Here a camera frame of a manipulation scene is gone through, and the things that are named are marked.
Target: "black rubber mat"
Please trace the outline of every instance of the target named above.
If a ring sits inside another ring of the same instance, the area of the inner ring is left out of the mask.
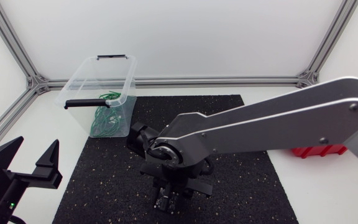
[[[241,105],[239,95],[138,97],[132,123],[160,131],[179,113]],[[266,152],[212,158],[214,174],[202,180],[213,195],[194,194],[171,215],[153,208],[152,177],[139,173],[144,160],[126,148],[126,138],[89,138],[53,222],[298,223]]]

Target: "bin handle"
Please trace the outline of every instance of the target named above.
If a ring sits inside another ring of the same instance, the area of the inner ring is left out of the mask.
[[[128,59],[128,56],[126,55],[98,55],[96,59],[99,60],[100,58],[121,58],[121,57]]]
[[[65,109],[77,106],[105,106],[110,108],[105,99],[83,99],[83,100],[66,100]]]

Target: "clear plastic bin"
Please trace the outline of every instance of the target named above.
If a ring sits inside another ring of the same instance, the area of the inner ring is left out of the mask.
[[[55,104],[68,109],[92,138],[127,136],[136,101],[135,68],[133,56],[87,58],[63,87]]]

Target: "green cable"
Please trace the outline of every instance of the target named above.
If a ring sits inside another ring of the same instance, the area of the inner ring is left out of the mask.
[[[99,96],[99,99],[115,100],[121,93],[109,91],[110,93]],[[105,138],[112,137],[119,130],[120,117],[114,107],[107,108],[99,106],[94,113],[94,120],[91,127],[91,137]]]

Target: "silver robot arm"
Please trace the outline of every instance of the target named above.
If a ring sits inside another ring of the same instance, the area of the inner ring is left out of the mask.
[[[356,78],[322,83],[211,116],[179,114],[150,143],[145,159],[184,168],[212,154],[327,144],[344,144],[358,157]]]

